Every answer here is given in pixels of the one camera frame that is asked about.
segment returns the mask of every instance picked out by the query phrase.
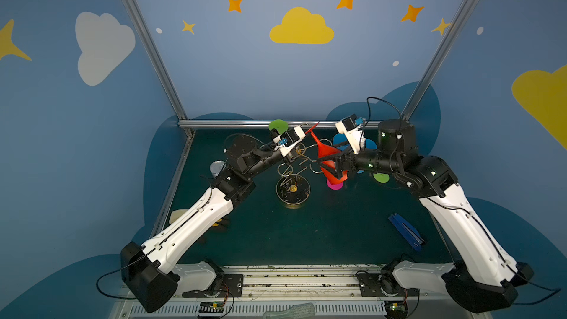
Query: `blue object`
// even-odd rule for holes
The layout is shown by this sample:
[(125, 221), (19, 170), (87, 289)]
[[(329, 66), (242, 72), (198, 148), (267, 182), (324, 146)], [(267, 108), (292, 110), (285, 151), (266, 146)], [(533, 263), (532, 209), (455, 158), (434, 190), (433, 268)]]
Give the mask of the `blue object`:
[(425, 244), (425, 240), (420, 236), (417, 229), (413, 227), (413, 225), (409, 224), (402, 216), (397, 213), (390, 215), (388, 217), (390, 222), (396, 227), (398, 232), (408, 241), (408, 243), (412, 246), (412, 248), (416, 252), (421, 251), (421, 245)]
[[(334, 137), (333, 137), (333, 144), (339, 144), (346, 141), (346, 136), (343, 133), (337, 133)], [(378, 146), (376, 145), (376, 143), (374, 143), (373, 140), (370, 139), (366, 139), (366, 148), (367, 149), (376, 149)], [(342, 145), (340, 147), (337, 147), (338, 150), (343, 151), (346, 149), (346, 145)], [(364, 173), (364, 170), (358, 170), (357, 174), (362, 174)]]

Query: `light green circle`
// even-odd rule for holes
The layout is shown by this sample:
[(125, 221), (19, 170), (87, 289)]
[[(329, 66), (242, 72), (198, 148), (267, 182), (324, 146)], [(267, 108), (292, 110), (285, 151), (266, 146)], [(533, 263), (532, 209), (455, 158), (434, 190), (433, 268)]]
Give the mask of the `light green circle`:
[(289, 127), (289, 125), (287, 124), (287, 122), (285, 122), (282, 119), (275, 119), (272, 122), (270, 122), (270, 125), (268, 126), (268, 129), (271, 131), (274, 128), (278, 131), (279, 134), (284, 133), (285, 131), (287, 131), (287, 128)]
[(374, 179), (378, 182), (381, 183), (386, 183), (390, 180), (390, 175), (388, 174), (381, 174), (381, 173), (376, 173), (374, 174)]

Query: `blue wall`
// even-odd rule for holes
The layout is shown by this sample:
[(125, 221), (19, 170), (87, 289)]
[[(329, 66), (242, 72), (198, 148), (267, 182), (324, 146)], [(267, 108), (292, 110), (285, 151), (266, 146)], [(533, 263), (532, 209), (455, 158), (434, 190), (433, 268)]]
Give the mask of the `blue wall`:
[[(94, 280), (118, 266), (132, 237), (147, 237), (183, 148), (137, 36), (104, 81), (83, 82), (81, 12), (132, 27), (120, 0), (0, 5), (0, 29), (14, 20), (11, 42), (31, 58), (3, 56), (0, 42), (0, 233), (9, 242), (0, 250), (1, 318), (76, 317), (56, 312), (75, 300), (92, 317), (107, 315), (112, 300)], [(105, 282), (108, 292), (116, 280)], [(33, 300), (48, 302), (47, 312)]]
[[(254, 119), (324, 119), (343, 103), (419, 80), (441, 41), (432, 30), (462, 0), (353, 0), (352, 10), (337, 9), (340, 1), (242, 0), (239, 13), (228, 0), (137, 0), (188, 117)], [(401, 22), (408, 5), (423, 7), (415, 22)], [(322, 15), (335, 32), (329, 43), (270, 39), (298, 6)]]
[[(511, 245), (507, 251), (516, 260), (533, 262), (534, 281), (548, 287), (567, 283), (567, 150), (522, 108), (511, 88), (527, 71), (553, 73), (567, 64), (565, 3), (480, 0), (433, 82), (441, 128), (431, 153), (449, 163), (467, 196), (525, 220), (509, 222), (504, 211), (481, 214), (493, 219), (487, 225), (504, 246)], [(518, 301), (546, 295), (533, 288), (520, 292)], [(493, 315), (566, 317), (567, 311), (559, 297)]]

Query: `dark green mat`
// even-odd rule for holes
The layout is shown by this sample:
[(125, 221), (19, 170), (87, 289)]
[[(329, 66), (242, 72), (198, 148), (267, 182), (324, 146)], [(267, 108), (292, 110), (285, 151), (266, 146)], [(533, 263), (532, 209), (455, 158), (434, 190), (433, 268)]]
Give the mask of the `dark green mat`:
[[(205, 192), (207, 181), (199, 175), (211, 177), (209, 165), (225, 159), (222, 144), (234, 132), (269, 140), (267, 130), (197, 131), (171, 210), (188, 209)], [(329, 139), (335, 134), (330, 130), (316, 133)], [(312, 141), (307, 137), (305, 144)], [(316, 153), (316, 147), (309, 152)], [(207, 231), (206, 243), (194, 244), (180, 263), (209, 258), (218, 265), (380, 264), (401, 253), (419, 262), (451, 261), (428, 211), (406, 190), (392, 189), (396, 184), (391, 181), (384, 186), (363, 173), (333, 191), (322, 174), (307, 169), (301, 175), (311, 184), (311, 195), (301, 209), (287, 209), (278, 199), (280, 176), (273, 167), (255, 178), (252, 194), (231, 212), (228, 232)], [(415, 252), (390, 223), (388, 216), (393, 213), (428, 239), (421, 252)]]

